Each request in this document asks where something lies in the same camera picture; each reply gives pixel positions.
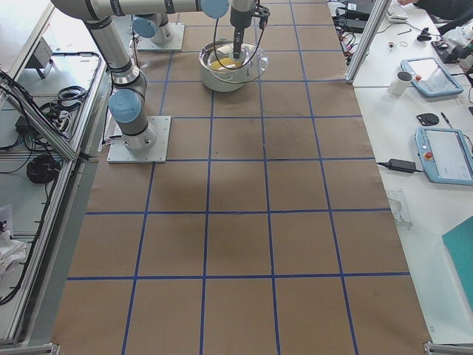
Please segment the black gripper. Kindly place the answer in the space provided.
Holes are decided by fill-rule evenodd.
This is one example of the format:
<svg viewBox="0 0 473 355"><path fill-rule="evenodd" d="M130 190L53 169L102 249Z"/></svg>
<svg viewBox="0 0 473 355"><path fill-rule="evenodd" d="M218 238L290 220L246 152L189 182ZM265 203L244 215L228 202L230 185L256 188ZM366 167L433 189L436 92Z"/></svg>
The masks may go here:
<svg viewBox="0 0 473 355"><path fill-rule="evenodd" d="M242 44L244 41L245 28L242 26L236 26L234 28L234 45L233 45L233 57L240 59L242 52Z"/></svg>

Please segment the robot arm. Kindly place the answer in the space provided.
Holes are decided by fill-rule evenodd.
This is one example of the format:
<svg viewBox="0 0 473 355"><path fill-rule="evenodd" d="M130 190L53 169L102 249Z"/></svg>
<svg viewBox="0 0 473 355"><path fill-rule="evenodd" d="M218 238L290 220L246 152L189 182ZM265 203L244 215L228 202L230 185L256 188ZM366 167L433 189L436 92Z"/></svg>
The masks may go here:
<svg viewBox="0 0 473 355"><path fill-rule="evenodd" d="M145 151L157 140L157 133L145 112L147 83L141 69L132 63L113 24L113 16L136 15L148 18L157 15L161 23L174 13L203 12L210 18L221 18L231 12L234 27L234 55L242 52L245 29L252 18L260 18L265 29L269 9L259 1L54 1L62 13L82 20L101 55L108 64L116 87L109 98L109 111L120 127L122 139L130 151Z"/></svg>
<svg viewBox="0 0 473 355"><path fill-rule="evenodd" d="M155 44L165 44L170 42L172 33L168 26L167 15L147 14L136 15L132 21L132 29L143 38L147 38Z"/></svg>

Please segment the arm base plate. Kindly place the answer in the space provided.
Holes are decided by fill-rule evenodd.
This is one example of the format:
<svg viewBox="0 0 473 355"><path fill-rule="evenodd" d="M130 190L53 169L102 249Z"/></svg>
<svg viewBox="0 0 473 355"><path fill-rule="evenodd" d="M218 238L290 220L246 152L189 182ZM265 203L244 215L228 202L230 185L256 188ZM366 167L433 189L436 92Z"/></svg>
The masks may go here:
<svg viewBox="0 0 473 355"><path fill-rule="evenodd" d="M147 24L140 29L137 49L145 52L181 51L183 47L184 23L168 23L163 27Z"/></svg>
<svg viewBox="0 0 473 355"><path fill-rule="evenodd" d="M170 116L148 116L147 130L137 136L123 135L115 124L108 163L165 163L171 130Z"/></svg>

